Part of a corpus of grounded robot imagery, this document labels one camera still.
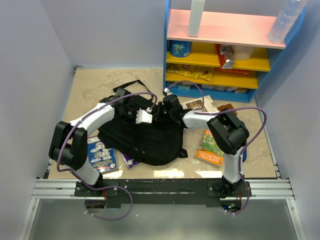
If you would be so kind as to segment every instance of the white clamp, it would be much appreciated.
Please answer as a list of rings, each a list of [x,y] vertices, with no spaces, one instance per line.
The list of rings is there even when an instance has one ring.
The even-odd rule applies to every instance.
[[[149,114],[145,110],[139,110],[136,113],[136,119],[135,119],[136,124],[141,124],[141,123],[146,123],[146,124],[151,124],[152,123],[152,115]]]

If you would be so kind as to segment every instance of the red packaging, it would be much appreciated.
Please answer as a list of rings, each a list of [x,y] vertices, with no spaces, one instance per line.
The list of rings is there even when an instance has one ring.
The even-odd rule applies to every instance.
[[[233,65],[235,64],[235,58],[231,47],[226,44],[216,44],[215,47],[221,68],[232,69]]]
[[[249,75],[251,73],[250,70],[243,70],[243,69],[223,69],[221,67],[215,67],[214,69],[218,72],[232,73],[232,74]]]

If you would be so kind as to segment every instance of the pink shelf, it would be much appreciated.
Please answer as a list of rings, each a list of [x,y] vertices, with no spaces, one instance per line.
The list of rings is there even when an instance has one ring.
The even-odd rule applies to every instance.
[[[275,16],[204,11],[198,37],[188,36],[189,10],[171,9],[167,39],[284,49],[285,42],[267,40]]]

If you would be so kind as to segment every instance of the yellow shelf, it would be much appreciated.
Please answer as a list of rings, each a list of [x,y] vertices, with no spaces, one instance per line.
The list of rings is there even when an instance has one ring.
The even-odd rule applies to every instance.
[[[190,64],[208,67],[220,67],[220,62],[214,43],[192,42],[191,53],[187,57],[175,57],[166,53],[166,62],[170,64]],[[235,61],[234,69],[269,72],[270,65],[267,50],[256,47],[249,60]]]
[[[254,70],[269,72],[270,65],[267,55],[267,50],[263,47],[256,47],[253,50],[251,57],[246,61],[235,61],[234,69]]]
[[[195,84],[217,85],[227,87],[238,87],[245,89],[257,89],[258,81],[256,78],[256,72],[252,71],[249,75],[234,74],[227,72],[215,71],[212,75],[211,81],[202,79],[193,79],[185,76],[176,75],[166,72],[165,80],[169,82],[178,82],[181,80],[189,80]]]
[[[220,67],[216,45],[206,42],[193,42],[191,53],[186,57],[175,57],[166,53],[166,62],[169,64],[190,64],[208,67]]]

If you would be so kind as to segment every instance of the blue can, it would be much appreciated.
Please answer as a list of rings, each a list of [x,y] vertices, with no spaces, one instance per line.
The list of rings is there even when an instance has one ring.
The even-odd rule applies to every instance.
[[[176,58],[185,58],[191,52],[191,41],[169,41],[169,53]]]

